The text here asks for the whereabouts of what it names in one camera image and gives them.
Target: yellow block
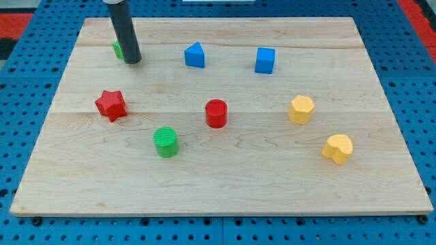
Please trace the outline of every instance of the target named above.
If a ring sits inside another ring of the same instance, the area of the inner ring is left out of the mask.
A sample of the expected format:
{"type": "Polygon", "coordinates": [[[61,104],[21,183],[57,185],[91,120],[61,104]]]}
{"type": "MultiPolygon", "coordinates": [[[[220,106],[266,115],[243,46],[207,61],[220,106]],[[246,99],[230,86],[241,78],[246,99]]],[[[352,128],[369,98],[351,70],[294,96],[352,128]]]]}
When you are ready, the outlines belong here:
{"type": "Polygon", "coordinates": [[[353,153],[352,141],[346,135],[332,135],[322,148],[322,155],[333,159],[337,165],[344,165],[353,153]]]}
{"type": "Polygon", "coordinates": [[[293,123],[305,125],[312,117],[315,104],[310,97],[297,95],[290,104],[287,115],[293,123]]]}

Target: red star-shaped block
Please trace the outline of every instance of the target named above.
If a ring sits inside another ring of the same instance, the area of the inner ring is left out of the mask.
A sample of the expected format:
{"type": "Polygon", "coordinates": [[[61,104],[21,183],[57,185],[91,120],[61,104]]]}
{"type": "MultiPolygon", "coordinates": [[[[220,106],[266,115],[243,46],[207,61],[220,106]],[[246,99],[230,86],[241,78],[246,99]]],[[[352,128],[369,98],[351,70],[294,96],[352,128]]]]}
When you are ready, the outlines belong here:
{"type": "Polygon", "coordinates": [[[111,122],[118,117],[126,116],[125,102],[121,91],[103,91],[102,96],[95,101],[100,114],[107,116],[111,122]]]}

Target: blue block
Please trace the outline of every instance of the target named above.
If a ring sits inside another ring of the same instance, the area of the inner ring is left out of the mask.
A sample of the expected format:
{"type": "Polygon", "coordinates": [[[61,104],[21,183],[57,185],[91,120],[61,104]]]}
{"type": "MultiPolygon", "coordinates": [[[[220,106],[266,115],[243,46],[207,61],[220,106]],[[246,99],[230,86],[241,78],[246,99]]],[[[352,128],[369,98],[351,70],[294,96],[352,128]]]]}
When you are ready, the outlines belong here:
{"type": "Polygon", "coordinates": [[[204,52],[199,42],[194,43],[185,50],[185,64],[204,68],[204,52]]]}
{"type": "Polygon", "coordinates": [[[263,74],[272,74],[275,60],[275,49],[273,48],[258,48],[256,57],[255,72],[263,74]]]}

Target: wood grain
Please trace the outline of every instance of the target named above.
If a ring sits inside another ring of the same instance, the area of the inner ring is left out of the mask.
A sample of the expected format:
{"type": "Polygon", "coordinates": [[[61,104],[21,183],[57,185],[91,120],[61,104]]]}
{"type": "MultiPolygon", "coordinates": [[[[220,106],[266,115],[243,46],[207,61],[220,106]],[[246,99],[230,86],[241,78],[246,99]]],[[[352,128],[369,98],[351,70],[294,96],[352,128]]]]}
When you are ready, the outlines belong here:
{"type": "Polygon", "coordinates": [[[86,19],[11,207],[17,216],[343,216],[425,214],[433,207],[351,18],[135,19],[143,60],[114,57],[108,19],[86,19]],[[201,41],[206,69],[183,51],[201,41]],[[258,46],[276,48],[271,76],[258,46]],[[97,112],[120,89],[129,116],[97,112]],[[289,102],[312,97],[304,126],[289,102]],[[229,122],[211,129],[220,98],[229,122]],[[158,157],[152,135],[178,133],[158,157]],[[332,134],[354,153],[321,155],[332,134]]]}

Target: plastic block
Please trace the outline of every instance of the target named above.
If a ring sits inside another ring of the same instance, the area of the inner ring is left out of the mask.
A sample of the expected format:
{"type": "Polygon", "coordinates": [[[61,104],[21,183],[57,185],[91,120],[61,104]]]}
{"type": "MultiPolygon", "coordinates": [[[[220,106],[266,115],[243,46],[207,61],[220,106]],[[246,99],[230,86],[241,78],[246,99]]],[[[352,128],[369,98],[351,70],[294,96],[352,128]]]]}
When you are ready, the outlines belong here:
{"type": "Polygon", "coordinates": [[[352,141],[346,135],[332,135],[322,148],[322,155],[332,159],[337,165],[344,165],[353,153],[352,141]]]}
{"type": "Polygon", "coordinates": [[[163,158],[173,157],[178,152],[176,131],[170,127],[162,127],[153,135],[157,154],[163,158]]]}
{"type": "Polygon", "coordinates": [[[206,123],[214,129],[227,123],[227,104],[220,99],[212,99],[206,104],[206,123]]]}
{"type": "Polygon", "coordinates": [[[111,122],[118,117],[126,116],[125,102],[121,91],[103,91],[102,96],[95,101],[100,114],[107,116],[111,122]]]}
{"type": "Polygon", "coordinates": [[[121,47],[120,47],[120,43],[119,43],[118,41],[115,41],[115,42],[112,44],[112,47],[114,47],[114,51],[115,51],[115,55],[116,55],[116,57],[117,57],[118,59],[122,59],[122,60],[124,60],[123,52],[121,51],[121,47]]]}
{"type": "Polygon", "coordinates": [[[204,68],[204,51],[199,42],[185,50],[185,64],[192,67],[204,68]]]}
{"type": "Polygon", "coordinates": [[[274,69],[274,60],[275,49],[258,48],[255,72],[262,74],[272,74],[274,69]]]}
{"type": "Polygon", "coordinates": [[[310,97],[297,95],[290,104],[287,115],[293,123],[305,125],[315,111],[315,104],[310,97]]]}

